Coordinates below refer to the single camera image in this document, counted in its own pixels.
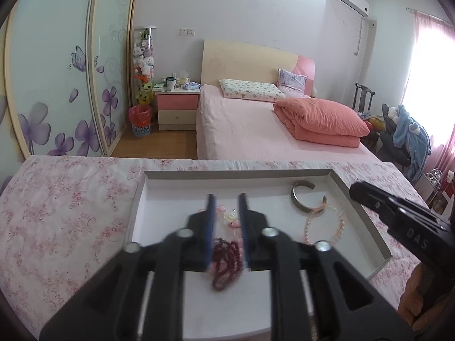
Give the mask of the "person right hand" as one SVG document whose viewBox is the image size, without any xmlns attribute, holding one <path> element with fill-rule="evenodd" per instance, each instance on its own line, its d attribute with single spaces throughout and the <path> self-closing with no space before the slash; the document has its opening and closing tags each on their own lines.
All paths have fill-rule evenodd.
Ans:
<svg viewBox="0 0 455 341">
<path fill-rule="evenodd" d="M 426 312 L 423 311 L 424 300 L 419 291 L 423 280 L 423 264 L 420 263 L 412 271 L 400 297 L 400 304 L 397 313 L 411 326 L 412 330 L 423 331 L 440 318 L 449 301 L 454 298 L 454 291 L 441 296 L 437 303 Z"/>
</svg>

